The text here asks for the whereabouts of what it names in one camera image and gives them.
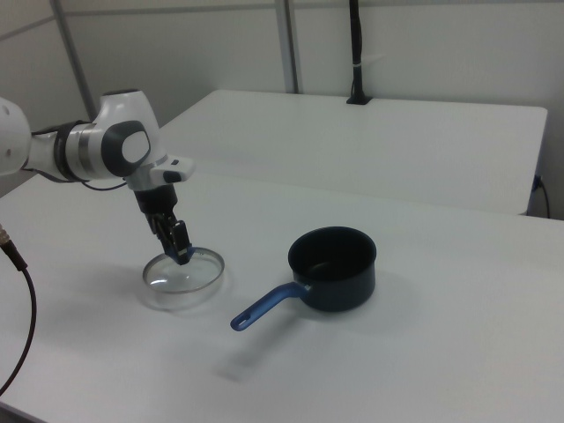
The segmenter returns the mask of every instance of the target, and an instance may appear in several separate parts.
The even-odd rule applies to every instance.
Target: saucepan
[[[282,300],[300,298],[311,308],[346,311],[375,289],[376,246],[357,229],[330,226],[302,235],[288,252],[293,282],[277,286],[233,319],[245,330]]]

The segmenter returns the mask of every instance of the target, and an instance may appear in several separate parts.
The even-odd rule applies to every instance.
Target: blue handle
[[[309,286],[300,285],[297,282],[277,286],[255,304],[235,317],[231,321],[231,328],[237,331],[245,330],[283,299],[290,297],[303,298],[308,291]]]

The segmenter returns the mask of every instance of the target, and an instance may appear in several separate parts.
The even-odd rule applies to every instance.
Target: black cord
[[[114,187],[109,187],[109,188],[96,188],[93,187],[92,185],[88,185],[86,182],[81,182],[85,187],[87,187],[88,189],[92,189],[94,191],[111,191],[112,189],[118,189],[121,188],[125,185],[127,185],[127,182],[124,183],[120,183],[119,185],[115,185]]]
[[[27,287],[29,288],[29,295],[32,301],[32,318],[31,318],[31,322],[29,323],[29,332],[27,334],[27,341],[26,341],[26,345],[24,346],[24,351],[21,353],[21,356],[19,357],[18,360],[18,364],[16,364],[16,367],[14,368],[13,372],[11,372],[10,377],[2,386],[2,388],[0,388],[0,397],[10,387],[11,383],[18,375],[19,370],[21,369],[22,365],[24,364],[24,361],[26,360],[27,353],[29,353],[29,348],[32,345],[33,334],[35,333],[35,322],[37,320],[37,300],[35,298],[35,288],[33,287],[32,277],[29,275],[27,269],[23,269],[21,272],[24,274],[24,277],[26,278],[26,282],[27,282]]]
[[[546,203],[546,217],[550,218],[550,203],[548,201],[548,193],[546,192],[546,186],[543,183],[542,179],[538,182],[538,187],[543,189],[543,193],[545,193],[545,203]]]

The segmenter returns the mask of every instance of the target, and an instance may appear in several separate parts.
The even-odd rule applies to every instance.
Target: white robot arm
[[[190,159],[170,156],[160,129],[139,90],[105,93],[93,122],[70,122],[31,133],[21,109],[0,98],[0,174],[33,170],[55,182],[122,177],[135,192],[165,253],[189,261],[188,232],[173,214],[174,182],[194,172]]]

